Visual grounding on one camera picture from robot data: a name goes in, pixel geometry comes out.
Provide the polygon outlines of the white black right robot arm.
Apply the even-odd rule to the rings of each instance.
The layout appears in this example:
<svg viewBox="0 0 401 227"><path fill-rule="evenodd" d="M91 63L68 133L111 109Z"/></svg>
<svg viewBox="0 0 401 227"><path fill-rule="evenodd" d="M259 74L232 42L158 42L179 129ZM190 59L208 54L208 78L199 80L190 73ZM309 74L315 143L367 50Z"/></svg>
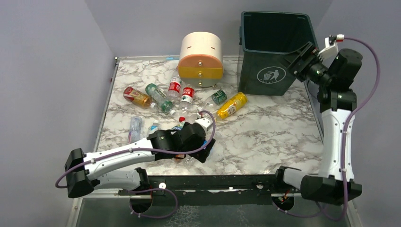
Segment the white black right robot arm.
<svg viewBox="0 0 401 227"><path fill-rule="evenodd" d="M351 164L351 134L357 95L350 88L362 66L362 55L352 49L338 50L329 67L323 65L311 42L283 55L279 62L298 80L317 84L323 121L323 157L316 175L281 166L276 171L279 184L298 189L304 199L344 205L361 195Z"/></svg>

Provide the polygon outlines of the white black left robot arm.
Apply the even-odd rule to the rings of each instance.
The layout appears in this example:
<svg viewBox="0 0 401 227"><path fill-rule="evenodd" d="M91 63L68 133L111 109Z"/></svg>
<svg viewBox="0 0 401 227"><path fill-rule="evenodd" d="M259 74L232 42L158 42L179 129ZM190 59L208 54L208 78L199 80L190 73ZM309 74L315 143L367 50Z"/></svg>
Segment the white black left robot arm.
<svg viewBox="0 0 401 227"><path fill-rule="evenodd" d="M185 123L180 130L156 130L132 144L111 150L85 153L72 150L64 165L67 195L79 198L99 189L141 191L150 188L146 170L123 170L134 164L173 159L189 155L204 163L214 145L208 131L215 132L215 124L207 119Z"/></svg>

